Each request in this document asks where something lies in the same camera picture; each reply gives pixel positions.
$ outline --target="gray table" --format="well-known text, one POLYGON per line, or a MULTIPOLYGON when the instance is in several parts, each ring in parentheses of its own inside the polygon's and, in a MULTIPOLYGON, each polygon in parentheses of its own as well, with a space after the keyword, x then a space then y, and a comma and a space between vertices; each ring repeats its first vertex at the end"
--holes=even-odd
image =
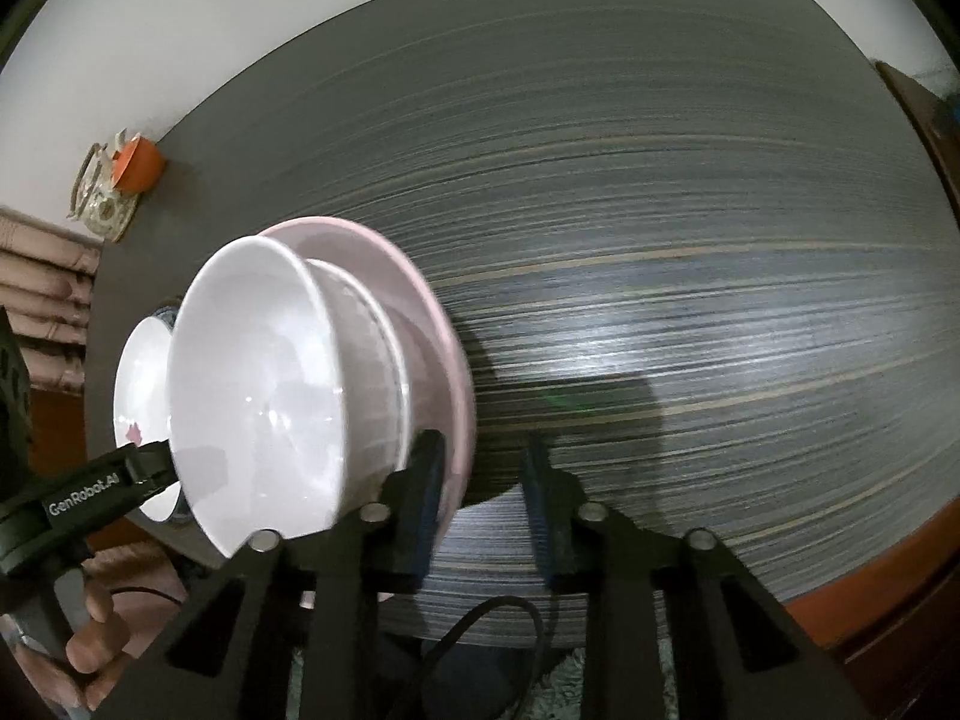
MULTIPOLYGON (((384 625, 581 598, 534 575, 525 435, 637 522, 714 528, 787 599, 960 488, 960 236, 869 62, 810 0, 377 0, 264 57, 162 141, 97 276, 88 449, 124 339, 238 236, 342 215, 424 271, 469 354, 466 507, 384 625)), ((202 562, 196 529, 152 528, 202 562)), ((522 644, 505 613, 470 640, 522 644)))

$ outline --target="pink curtain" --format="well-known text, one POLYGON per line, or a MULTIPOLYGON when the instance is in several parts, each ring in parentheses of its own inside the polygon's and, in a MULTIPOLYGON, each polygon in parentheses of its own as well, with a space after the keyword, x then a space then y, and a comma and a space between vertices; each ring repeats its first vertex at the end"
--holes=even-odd
POLYGON ((83 353, 99 248, 0 210, 0 304, 33 386, 83 389, 83 353))

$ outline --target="pink plate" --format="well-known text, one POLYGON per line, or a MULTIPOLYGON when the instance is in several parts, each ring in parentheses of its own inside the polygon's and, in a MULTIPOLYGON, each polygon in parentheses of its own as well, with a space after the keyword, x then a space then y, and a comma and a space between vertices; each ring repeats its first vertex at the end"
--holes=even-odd
POLYGON ((436 428, 448 441, 438 543, 467 491, 473 465, 476 413, 473 381, 460 339, 443 306, 406 254, 368 227, 333 217, 282 221, 261 235, 280 241, 304 259, 325 260, 349 271, 419 342, 432 392, 432 418, 418 428, 436 428))

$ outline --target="human hand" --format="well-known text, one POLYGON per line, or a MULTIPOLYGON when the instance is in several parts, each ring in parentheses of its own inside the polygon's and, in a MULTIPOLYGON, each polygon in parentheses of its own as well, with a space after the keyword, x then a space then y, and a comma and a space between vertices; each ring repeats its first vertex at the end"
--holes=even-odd
POLYGON ((186 598, 186 591, 165 552, 152 542, 99 552, 83 568, 91 577, 85 585, 90 620, 68 642, 66 656, 80 674, 95 674, 93 680, 83 688, 61 666, 23 645, 14 646, 13 654, 44 699, 61 707, 93 710, 176 615, 176 602, 186 598), (110 592, 130 586, 158 590, 176 600, 110 592))
POLYGON ((133 658, 123 652, 130 641, 130 626, 114 610, 109 590, 99 581, 88 581, 85 605, 90 620, 66 645, 67 660, 73 668, 80 674, 97 675, 85 688, 47 656, 22 644, 13 648, 13 656, 37 693, 69 709, 99 707, 133 662, 133 658))

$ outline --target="stacked dishes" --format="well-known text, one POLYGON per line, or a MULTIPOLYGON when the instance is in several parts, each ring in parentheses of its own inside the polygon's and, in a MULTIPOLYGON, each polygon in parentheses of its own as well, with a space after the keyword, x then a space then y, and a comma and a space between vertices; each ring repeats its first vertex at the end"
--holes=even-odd
POLYGON ((466 359, 419 271, 361 225, 294 220, 223 247, 184 297, 165 372, 176 472, 224 555, 375 500, 424 428, 448 440, 441 533, 459 507, 466 359))

